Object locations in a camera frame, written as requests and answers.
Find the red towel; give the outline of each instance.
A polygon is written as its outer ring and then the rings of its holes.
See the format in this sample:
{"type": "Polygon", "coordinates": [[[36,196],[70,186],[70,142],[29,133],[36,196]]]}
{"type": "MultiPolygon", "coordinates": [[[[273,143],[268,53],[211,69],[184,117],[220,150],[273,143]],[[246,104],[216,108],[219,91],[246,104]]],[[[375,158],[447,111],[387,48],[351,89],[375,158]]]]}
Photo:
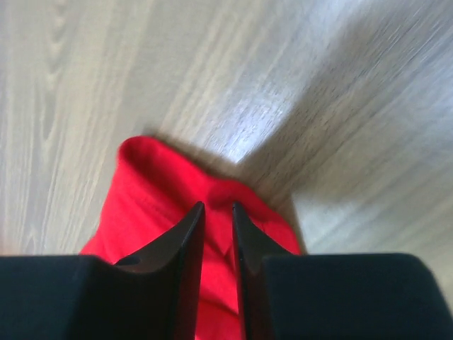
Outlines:
{"type": "Polygon", "coordinates": [[[174,226],[198,201],[206,208],[196,338],[241,338],[232,246],[232,204],[288,251],[299,254],[289,225],[247,186],[206,174],[150,137],[122,143],[101,221],[82,254],[115,263],[174,226]]]}

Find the red cloth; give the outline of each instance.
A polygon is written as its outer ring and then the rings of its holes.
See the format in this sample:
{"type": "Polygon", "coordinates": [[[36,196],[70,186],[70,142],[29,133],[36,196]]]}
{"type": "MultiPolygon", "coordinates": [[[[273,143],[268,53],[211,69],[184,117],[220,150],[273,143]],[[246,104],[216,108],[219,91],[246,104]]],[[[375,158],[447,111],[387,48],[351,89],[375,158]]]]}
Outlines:
{"type": "Polygon", "coordinates": [[[205,204],[206,230],[196,337],[240,339],[232,203],[242,203],[288,251],[300,252],[289,225],[242,183],[207,175],[154,138],[130,138],[119,149],[98,231],[81,253],[115,263],[170,229],[198,201],[205,204]]]}

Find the wood grain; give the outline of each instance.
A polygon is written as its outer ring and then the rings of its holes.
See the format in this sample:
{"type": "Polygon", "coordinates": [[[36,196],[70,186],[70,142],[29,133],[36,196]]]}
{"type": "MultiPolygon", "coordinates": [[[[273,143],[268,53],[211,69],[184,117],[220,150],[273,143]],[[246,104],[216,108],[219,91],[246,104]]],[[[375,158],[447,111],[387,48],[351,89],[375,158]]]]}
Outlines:
{"type": "Polygon", "coordinates": [[[92,235],[122,140],[252,186],[311,253],[407,251],[453,302],[453,2],[0,2],[0,252],[92,235]]]}

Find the cloth fold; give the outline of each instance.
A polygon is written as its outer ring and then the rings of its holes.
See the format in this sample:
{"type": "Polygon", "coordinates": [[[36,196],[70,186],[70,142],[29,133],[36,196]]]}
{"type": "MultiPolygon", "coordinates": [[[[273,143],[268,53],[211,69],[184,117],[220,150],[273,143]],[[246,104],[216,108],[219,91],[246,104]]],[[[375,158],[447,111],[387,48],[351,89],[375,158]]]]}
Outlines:
{"type": "Polygon", "coordinates": [[[115,263],[169,230],[198,201],[205,204],[206,229],[196,338],[240,339],[233,202],[242,203],[252,221],[278,244],[300,254],[285,220],[242,183],[206,174],[154,138],[125,140],[98,230],[81,253],[115,263]]]}

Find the folded red cloth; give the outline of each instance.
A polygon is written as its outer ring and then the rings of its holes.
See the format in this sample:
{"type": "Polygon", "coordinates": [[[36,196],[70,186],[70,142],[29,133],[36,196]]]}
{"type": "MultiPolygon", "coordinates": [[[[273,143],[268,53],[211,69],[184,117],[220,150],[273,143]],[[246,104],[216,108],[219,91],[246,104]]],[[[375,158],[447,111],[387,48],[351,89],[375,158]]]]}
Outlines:
{"type": "Polygon", "coordinates": [[[247,186],[206,174],[151,137],[124,141],[99,228],[81,251],[115,263],[174,226],[198,201],[205,204],[206,230],[196,337],[241,338],[232,238],[232,205],[288,251],[299,254],[289,225],[247,186]]]}

